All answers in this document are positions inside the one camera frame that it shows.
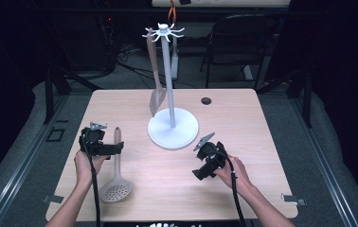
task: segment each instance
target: white vertical pole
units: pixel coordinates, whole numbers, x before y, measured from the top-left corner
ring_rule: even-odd
[[[168,103],[170,106],[170,127],[175,128],[175,110],[173,105],[173,91],[172,91],[172,77],[170,74],[170,47],[167,41],[168,37],[161,36],[162,44],[162,55],[164,57],[164,68],[165,68],[165,80],[167,83],[167,92],[168,92]]]
[[[171,63],[171,77],[172,79],[178,78],[178,65],[179,65],[179,57],[178,57],[178,38],[176,36],[173,36],[173,42],[172,42],[172,63]]]

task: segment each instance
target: wrist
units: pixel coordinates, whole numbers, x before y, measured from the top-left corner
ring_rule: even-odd
[[[88,190],[88,189],[90,189],[92,184],[93,184],[93,181],[91,179],[78,180],[76,182],[76,187],[78,189]]]
[[[245,200],[252,196],[253,191],[256,189],[257,188],[252,183],[247,181],[239,181],[237,183],[237,191]]]

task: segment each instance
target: slotted spoon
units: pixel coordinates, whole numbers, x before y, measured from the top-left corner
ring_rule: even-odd
[[[115,128],[115,144],[121,140],[120,127]],[[99,198],[103,201],[120,201],[132,190],[132,183],[120,176],[120,154],[115,155],[114,178],[99,191]]]

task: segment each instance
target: spatula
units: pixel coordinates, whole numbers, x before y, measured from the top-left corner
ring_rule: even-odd
[[[115,144],[121,140],[120,127],[115,128]],[[120,154],[115,155],[115,176],[99,191],[99,198],[103,201],[120,201],[132,190],[132,183],[120,176]]]
[[[150,110],[152,112],[152,117],[154,117],[167,95],[167,89],[163,88],[159,81],[155,43],[153,42],[153,36],[151,35],[152,29],[150,28],[149,33],[147,34],[147,48],[149,49],[150,61],[152,62],[152,73],[155,80],[155,89],[152,91],[152,97],[150,99]]]

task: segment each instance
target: table surface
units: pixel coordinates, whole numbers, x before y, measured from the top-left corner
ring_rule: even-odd
[[[187,147],[167,150],[158,147],[148,135],[152,118],[149,102],[152,90],[99,90],[90,99],[75,142],[55,191],[65,201],[76,182],[75,153],[79,135],[90,122],[107,124],[103,142],[114,143],[115,127],[122,131],[121,175],[133,189],[122,201],[100,201],[103,221],[228,220],[238,219],[232,191],[218,177],[199,181],[192,170],[205,162],[196,158],[193,148],[200,138],[212,132],[210,142],[222,142],[228,153],[238,156],[246,166],[251,182],[287,218],[297,215],[294,204],[281,199],[292,195],[268,129],[256,92],[251,89],[175,89],[174,105],[192,113],[199,123],[196,139]],[[203,97],[212,102],[205,105]],[[167,109],[167,98],[159,110]],[[98,175],[98,188],[114,176],[114,158],[105,161]],[[240,198],[245,218],[256,218]],[[46,218],[61,207],[51,202]],[[78,221],[96,220],[91,188]]]
[[[173,0],[176,7],[213,7],[213,8],[287,8],[290,0],[192,0],[191,4],[181,5],[179,0]],[[170,1],[152,0],[154,7],[170,7]]]

